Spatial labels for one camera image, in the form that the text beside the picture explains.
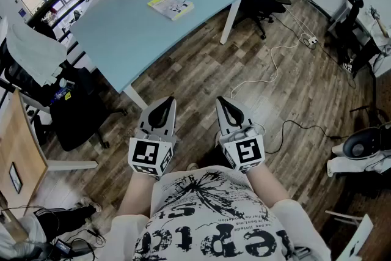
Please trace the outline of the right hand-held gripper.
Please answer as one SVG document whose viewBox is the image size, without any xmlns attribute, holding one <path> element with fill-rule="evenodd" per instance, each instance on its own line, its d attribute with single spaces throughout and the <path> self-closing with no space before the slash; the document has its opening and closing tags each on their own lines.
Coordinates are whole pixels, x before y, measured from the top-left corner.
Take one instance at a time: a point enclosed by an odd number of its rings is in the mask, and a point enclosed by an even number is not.
<svg viewBox="0 0 391 261">
<path fill-rule="evenodd" d="M 219 144 L 232 169 L 246 172 L 263 163 L 263 135 L 253 125 L 249 108 L 232 98 L 217 97 L 216 111 L 223 134 Z"/>
</svg>

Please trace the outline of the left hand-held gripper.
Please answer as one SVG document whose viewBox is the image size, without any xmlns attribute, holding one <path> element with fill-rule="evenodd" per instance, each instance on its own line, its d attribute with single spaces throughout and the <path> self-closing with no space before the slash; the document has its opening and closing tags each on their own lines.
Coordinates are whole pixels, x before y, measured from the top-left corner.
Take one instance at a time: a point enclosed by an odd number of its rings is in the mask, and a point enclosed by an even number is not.
<svg viewBox="0 0 391 261">
<path fill-rule="evenodd" d="M 174 155 L 177 102 L 173 96 L 154 101 L 142 111 L 135 137 L 130 138 L 128 163 L 138 173 L 160 178 Z"/>
</svg>

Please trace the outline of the white paperback booklet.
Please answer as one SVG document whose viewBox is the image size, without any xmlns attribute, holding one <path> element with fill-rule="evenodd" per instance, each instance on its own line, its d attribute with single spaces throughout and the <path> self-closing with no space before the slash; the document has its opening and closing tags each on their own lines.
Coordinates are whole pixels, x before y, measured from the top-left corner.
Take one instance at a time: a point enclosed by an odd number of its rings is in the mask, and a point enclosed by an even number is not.
<svg viewBox="0 0 391 261">
<path fill-rule="evenodd" d="M 147 4 L 172 21 L 186 15 L 194 8 L 191 1 L 185 0 L 151 0 Z"/>
</svg>

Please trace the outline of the person's right forearm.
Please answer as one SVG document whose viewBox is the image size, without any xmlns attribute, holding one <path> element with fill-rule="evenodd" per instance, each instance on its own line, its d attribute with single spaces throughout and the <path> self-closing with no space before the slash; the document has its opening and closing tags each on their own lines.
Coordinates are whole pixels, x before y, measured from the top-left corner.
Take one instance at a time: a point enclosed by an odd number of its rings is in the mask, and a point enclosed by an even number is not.
<svg viewBox="0 0 391 261">
<path fill-rule="evenodd" d="M 246 172 L 247 179 L 260 200 L 269 208 L 277 202 L 289 199 L 289 194 L 265 163 Z"/>
</svg>

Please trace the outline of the person's left forearm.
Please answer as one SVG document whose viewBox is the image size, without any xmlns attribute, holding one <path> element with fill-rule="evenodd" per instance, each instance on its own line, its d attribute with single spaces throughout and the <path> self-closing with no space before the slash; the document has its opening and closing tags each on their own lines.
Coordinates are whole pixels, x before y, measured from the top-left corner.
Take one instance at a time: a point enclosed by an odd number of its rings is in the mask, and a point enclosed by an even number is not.
<svg viewBox="0 0 391 261">
<path fill-rule="evenodd" d="M 153 186 L 157 180 L 146 174 L 133 172 L 117 216 L 144 215 L 150 217 Z"/>
</svg>

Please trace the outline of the white table leg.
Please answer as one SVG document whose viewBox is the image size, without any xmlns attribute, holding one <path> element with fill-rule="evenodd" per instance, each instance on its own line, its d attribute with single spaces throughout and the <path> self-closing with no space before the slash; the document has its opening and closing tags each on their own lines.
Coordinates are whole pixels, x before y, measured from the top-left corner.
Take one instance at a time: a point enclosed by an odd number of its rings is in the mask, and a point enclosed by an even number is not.
<svg viewBox="0 0 391 261">
<path fill-rule="evenodd" d="M 129 84 L 128 87 L 126 87 L 123 91 L 136 105 L 138 105 L 138 107 L 141 108 L 141 110 L 145 110 L 148 108 L 146 102 L 136 92 L 132 85 Z"/>
<path fill-rule="evenodd" d="M 241 0 L 236 0 L 235 2 L 233 2 L 231 4 L 231 7 L 230 7 L 230 10 L 229 10 L 229 13 L 228 13 L 228 17 L 227 17 L 227 20 L 225 22 L 225 26 L 224 26 L 224 29 L 222 31 L 222 35 L 221 35 L 221 39 L 220 39 L 220 44 L 221 45 L 225 45 L 225 43 L 227 42 L 228 36 L 230 34 L 230 31 L 231 31 L 231 29 L 233 27 L 233 23 L 234 23 L 235 18 L 236 18 L 236 14 L 238 13 L 238 9 L 239 9 L 240 3 L 241 3 Z"/>
</svg>

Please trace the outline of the blue label water bottle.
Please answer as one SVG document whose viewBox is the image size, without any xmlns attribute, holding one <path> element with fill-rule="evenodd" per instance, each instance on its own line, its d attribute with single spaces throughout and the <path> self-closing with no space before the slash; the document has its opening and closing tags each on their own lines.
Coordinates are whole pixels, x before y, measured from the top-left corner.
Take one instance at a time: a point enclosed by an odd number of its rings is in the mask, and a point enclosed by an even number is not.
<svg viewBox="0 0 391 261">
<path fill-rule="evenodd" d="M 60 100 L 61 98 L 65 97 L 65 95 L 70 92 L 71 90 L 74 89 L 75 87 L 75 82 L 73 81 L 69 81 L 65 78 L 61 78 L 60 81 L 59 81 L 59 86 L 60 86 L 60 89 L 54 93 L 54 96 L 51 100 L 51 104 L 53 104 L 54 102 L 57 102 L 58 100 Z"/>
</svg>

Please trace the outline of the person's printed white shirt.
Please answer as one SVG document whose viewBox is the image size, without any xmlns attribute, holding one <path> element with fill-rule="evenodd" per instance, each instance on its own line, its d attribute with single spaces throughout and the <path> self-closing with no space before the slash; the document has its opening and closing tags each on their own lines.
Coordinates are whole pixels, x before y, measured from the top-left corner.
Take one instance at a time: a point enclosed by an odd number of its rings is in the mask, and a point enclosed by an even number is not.
<svg viewBox="0 0 391 261">
<path fill-rule="evenodd" d="M 116 216 L 98 261 L 331 261 L 302 206 L 267 207 L 246 172 L 208 166 L 156 180 L 150 217 Z"/>
</svg>

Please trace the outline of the white black robot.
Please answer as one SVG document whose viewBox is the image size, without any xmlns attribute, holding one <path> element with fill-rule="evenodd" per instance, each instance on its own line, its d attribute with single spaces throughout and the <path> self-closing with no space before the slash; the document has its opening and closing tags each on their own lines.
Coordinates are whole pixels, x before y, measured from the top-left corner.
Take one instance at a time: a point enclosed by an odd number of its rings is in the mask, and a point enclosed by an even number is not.
<svg viewBox="0 0 391 261">
<path fill-rule="evenodd" d="M 326 164 L 328 177 L 341 173 L 385 173 L 391 169 L 391 122 L 355 132 L 334 146 L 332 153 L 335 158 Z"/>
</svg>

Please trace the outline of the white garment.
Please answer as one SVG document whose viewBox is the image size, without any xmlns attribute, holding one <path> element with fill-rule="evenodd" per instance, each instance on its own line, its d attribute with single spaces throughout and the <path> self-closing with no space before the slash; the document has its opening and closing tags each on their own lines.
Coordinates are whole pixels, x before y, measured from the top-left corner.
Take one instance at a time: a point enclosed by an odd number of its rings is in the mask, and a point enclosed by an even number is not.
<svg viewBox="0 0 391 261">
<path fill-rule="evenodd" d="M 67 59 L 66 47 L 23 23 L 9 23 L 7 49 L 13 59 L 40 86 L 52 85 L 60 75 Z"/>
</svg>

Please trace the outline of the light wooden desk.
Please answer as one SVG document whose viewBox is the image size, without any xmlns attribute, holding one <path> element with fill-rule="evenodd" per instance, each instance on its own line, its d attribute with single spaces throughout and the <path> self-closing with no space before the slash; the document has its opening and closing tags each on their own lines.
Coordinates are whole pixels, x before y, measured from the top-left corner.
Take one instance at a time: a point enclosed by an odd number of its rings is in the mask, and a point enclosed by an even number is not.
<svg viewBox="0 0 391 261">
<path fill-rule="evenodd" d="M 12 162 L 23 182 L 19 194 L 9 175 Z M 31 130 L 20 92 L 15 90 L 0 121 L 0 209 L 9 220 L 7 229 L 16 241 L 28 237 L 18 219 L 24 216 L 46 170 L 47 165 Z"/>
</svg>

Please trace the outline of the black framed picture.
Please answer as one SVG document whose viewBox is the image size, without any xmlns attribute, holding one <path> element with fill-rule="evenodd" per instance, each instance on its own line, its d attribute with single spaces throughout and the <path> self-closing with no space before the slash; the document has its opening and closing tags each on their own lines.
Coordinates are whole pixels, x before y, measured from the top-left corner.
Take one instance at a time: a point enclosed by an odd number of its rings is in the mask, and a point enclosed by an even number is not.
<svg viewBox="0 0 391 261">
<path fill-rule="evenodd" d="M 19 176 L 19 173 L 17 171 L 16 165 L 14 162 L 12 162 L 10 165 L 9 175 L 10 175 L 10 179 L 12 181 L 12 184 L 15 188 L 16 193 L 19 194 L 22 189 L 23 182 L 21 181 L 21 178 Z"/>
</svg>

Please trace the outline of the small screen device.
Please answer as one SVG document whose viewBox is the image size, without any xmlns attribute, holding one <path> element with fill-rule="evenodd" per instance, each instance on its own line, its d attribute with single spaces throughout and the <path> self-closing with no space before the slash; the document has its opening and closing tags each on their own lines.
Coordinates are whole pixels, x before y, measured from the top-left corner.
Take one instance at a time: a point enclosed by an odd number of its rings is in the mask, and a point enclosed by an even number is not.
<svg viewBox="0 0 391 261">
<path fill-rule="evenodd" d="M 70 255 L 72 253 L 71 246 L 60 239 L 57 239 L 54 248 L 60 255 Z"/>
</svg>

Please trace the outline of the white chair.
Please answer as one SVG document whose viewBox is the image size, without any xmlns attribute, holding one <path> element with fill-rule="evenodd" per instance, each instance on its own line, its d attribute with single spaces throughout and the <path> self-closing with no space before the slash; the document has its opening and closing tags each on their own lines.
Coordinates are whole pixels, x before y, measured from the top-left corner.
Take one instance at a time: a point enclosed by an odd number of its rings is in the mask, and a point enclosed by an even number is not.
<svg viewBox="0 0 391 261">
<path fill-rule="evenodd" d="M 334 216 L 336 221 L 357 227 L 354 235 L 336 261 L 362 261 L 362 257 L 359 255 L 359 252 L 373 229 L 373 222 L 369 215 L 365 214 L 361 217 L 341 214 L 329 210 L 326 210 L 325 212 Z"/>
</svg>

